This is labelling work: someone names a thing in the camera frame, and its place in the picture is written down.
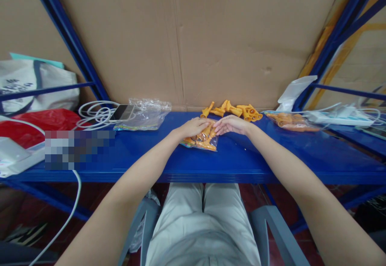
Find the person's right hand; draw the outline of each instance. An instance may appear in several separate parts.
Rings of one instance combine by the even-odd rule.
[[[227,132],[235,132],[246,135],[251,126],[253,126],[251,123],[235,115],[228,115],[213,125],[213,127],[216,128],[214,131],[217,135],[222,135]]]

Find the clear plastic bag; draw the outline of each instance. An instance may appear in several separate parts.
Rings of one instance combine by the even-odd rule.
[[[158,99],[129,99],[134,109],[129,119],[114,126],[115,131],[157,130],[164,122],[165,116],[172,110],[170,102]]]
[[[210,125],[205,128],[200,134],[184,138],[180,144],[191,148],[205,149],[210,151],[217,151],[218,135],[214,132],[214,123],[216,120],[211,119]]]
[[[319,127],[312,126],[298,113],[282,113],[277,111],[265,111],[264,114],[273,120],[279,127],[289,131],[319,131]]]

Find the bag of orange parts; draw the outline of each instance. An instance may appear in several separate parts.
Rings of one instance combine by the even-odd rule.
[[[205,149],[210,151],[217,151],[218,135],[214,132],[215,120],[211,119],[211,123],[200,134],[184,138],[180,144],[185,147],[195,147],[198,149]]]
[[[319,131],[319,127],[310,125],[307,120],[298,113],[282,113],[277,111],[264,112],[269,119],[273,120],[279,127],[290,131]]]

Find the phone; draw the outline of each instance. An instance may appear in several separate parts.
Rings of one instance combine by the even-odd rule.
[[[372,136],[378,137],[380,139],[386,140],[386,127],[364,127],[356,126],[355,129],[363,131],[364,133],[370,134]]]
[[[119,105],[112,117],[110,117],[110,121],[125,121],[130,118],[131,113],[133,112],[134,105],[121,104]]]

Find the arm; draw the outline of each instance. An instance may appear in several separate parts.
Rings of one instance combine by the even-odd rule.
[[[326,265],[386,265],[386,254],[357,224],[319,178],[294,154],[254,124],[228,116],[217,134],[245,134],[295,199]]]
[[[199,134],[207,119],[195,118],[170,132],[111,188],[56,266],[116,266],[138,205],[162,174],[179,142]]]

